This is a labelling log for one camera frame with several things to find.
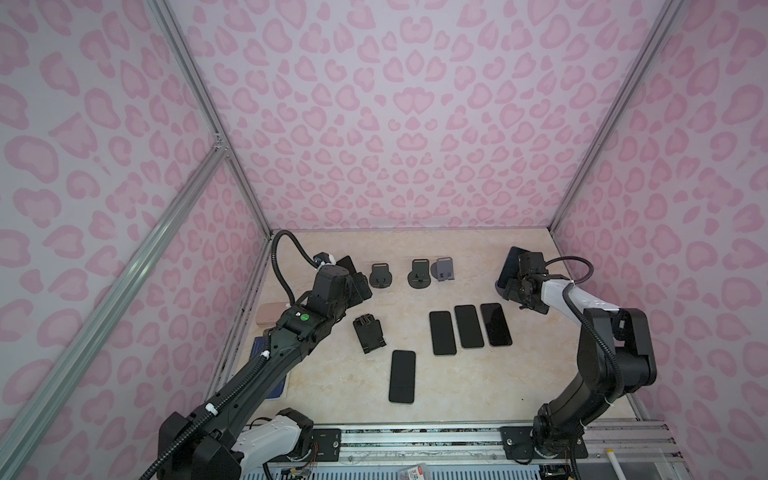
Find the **silver-edged phone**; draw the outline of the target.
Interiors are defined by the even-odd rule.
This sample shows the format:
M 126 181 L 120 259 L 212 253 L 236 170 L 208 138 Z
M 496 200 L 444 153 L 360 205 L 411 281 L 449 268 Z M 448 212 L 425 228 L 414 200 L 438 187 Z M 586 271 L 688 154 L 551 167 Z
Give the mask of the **silver-edged phone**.
M 506 321 L 503 307 L 499 303 L 480 305 L 488 342 L 493 347 L 511 346 L 512 336 Z

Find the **purple phone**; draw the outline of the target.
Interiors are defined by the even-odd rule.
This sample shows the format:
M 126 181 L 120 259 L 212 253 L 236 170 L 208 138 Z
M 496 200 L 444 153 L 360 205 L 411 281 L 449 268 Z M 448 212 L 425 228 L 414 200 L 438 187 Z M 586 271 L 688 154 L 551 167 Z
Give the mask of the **purple phone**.
M 454 307 L 461 346 L 464 349 L 483 348 L 485 345 L 477 310 L 474 305 Z

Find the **silver phone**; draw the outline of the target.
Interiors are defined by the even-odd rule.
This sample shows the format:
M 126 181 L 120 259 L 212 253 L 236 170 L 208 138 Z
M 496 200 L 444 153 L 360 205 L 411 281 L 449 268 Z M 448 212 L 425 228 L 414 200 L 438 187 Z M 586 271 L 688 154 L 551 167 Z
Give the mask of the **silver phone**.
M 453 321 L 448 311 L 431 311 L 429 324 L 432 350 L 435 356 L 453 356 L 457 353 Z

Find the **teal-edged phone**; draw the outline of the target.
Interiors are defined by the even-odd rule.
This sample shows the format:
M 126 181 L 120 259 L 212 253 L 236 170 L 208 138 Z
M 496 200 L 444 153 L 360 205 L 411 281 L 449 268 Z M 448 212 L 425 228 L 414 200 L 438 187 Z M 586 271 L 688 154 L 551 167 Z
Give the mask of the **teal-edged phone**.
M 416 353 L 410 350 L 392 352 L 388 399 L 392 403 L 413 404 L 415 401 Z

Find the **small phone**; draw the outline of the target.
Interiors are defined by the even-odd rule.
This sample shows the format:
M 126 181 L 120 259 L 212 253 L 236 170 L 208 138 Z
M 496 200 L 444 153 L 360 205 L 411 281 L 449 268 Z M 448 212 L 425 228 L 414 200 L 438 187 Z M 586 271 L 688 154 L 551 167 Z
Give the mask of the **small phone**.
M 520 272 L 520 257 L 528 250 L 513 246 L 509 249 L 500 275 L 495 283 L 497 289 L 504 290 L 510 280 L 517 280 Z

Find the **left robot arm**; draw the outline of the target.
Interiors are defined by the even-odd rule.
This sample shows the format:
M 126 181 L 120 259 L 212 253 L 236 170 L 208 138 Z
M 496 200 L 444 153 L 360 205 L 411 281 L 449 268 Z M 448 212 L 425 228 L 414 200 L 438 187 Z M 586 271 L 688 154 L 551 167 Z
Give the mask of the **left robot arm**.
M 157 459 L 143 479 L 237 479 L 244 456 L 234 450 L 251 415 L 292 368 L 330 335 L 349 308 L 372 297 L 368 279 L 339 265 L 323 265 L 312 289 L 282 312 L 265 334 L 265 348 L 191 414 L 161 425 Z

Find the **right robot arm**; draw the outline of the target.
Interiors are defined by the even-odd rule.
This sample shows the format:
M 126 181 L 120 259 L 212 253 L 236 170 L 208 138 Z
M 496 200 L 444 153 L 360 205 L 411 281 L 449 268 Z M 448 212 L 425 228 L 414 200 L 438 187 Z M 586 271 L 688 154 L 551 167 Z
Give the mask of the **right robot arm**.
M 563 392 L 543 404 L 530 433 L 532 449 L 543 458 L 573 450 L 586 427 L 621 397 L 650 386 L 657 365 L 647 315 L 623 308 L 549 271 L 540 252 L 511 247 L 495 288 L 520 308 L 547 314 L 556 309 L 580 328 L 577 374 Z

